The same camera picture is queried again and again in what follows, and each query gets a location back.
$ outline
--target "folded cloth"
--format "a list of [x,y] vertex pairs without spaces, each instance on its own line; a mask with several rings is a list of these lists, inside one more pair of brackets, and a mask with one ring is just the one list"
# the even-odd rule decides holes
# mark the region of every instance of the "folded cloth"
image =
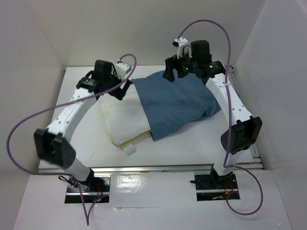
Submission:
[[159,140],[192,121],[213,116],[221,108],[211,91],[195,74],[169,82],[164,71],[134,79],[141,104],[146,113],[153,140]]

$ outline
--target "yellow trim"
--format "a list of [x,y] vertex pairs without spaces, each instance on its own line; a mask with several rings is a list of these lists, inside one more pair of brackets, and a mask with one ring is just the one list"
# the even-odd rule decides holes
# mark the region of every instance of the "yellow trim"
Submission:
[[116,146],[128,145],[130,142],[132,142],[132,141],[134,141],[134,140],[136,140],[136,139],[138,139],[138,138],[140,138],[140,137],[142,137],[142,136],[144,136],[144,135],[146,135],[146,134],[149,134],[150,132],[151,132],[150,129],[147,130],[147,131],[145,131],[145,132],[142,132],[142,133],[140,133],[139,135],[137,135],[136,137],[131,138],[130,140],[126,140],[125,142],[123,142],[123,143],[120,144],[120,145],[115,144],[113,141],[112,141],[112,143],[113,143],[114,145],[116,145]]

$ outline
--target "blue fabric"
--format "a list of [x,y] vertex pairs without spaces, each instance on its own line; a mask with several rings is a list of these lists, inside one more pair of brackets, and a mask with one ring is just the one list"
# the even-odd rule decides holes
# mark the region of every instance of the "blue fabric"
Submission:
[[169,82],[164,71],[133,79],[146,113],[153,140],[164,138],[191,121],[213,116],[221,108],[208,88],[195,74]]

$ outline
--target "white wall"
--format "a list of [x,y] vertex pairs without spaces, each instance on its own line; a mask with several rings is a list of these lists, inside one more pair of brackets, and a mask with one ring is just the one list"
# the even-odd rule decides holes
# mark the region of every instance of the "white wall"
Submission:
[[[216,20],[232,38],[232,64],[265,0],[27,0],[47,39],[67,66],[92,66],[134,53],[140,65],[164,64],[174,38],[190,22]],[[207,39],[213,58],[226,61],[227,42],[214,25],[198,24],[184,35]]]
[[235,65],[263,127],[257,142],[294,230],[306,229],[307,1],[267,0]]
[[[29,176],[10,162],[6,137],[22,118],[55,104],[63,67],[22,0],[0,1],[0,30],[0,223],[10,230]],[[13,136],[13,154],[28,169],[37,168],[33,133],[50,115],[27,122]]]

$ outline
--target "white tag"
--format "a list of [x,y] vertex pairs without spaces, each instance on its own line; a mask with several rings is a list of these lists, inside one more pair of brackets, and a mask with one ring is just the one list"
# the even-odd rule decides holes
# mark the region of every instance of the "white tag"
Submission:
[[130,155],[132,155],[133,153],[136,152],[136,149],[131,142],[128,145],[124,145],[123,149],[124,149],[127,156],[130,156]]

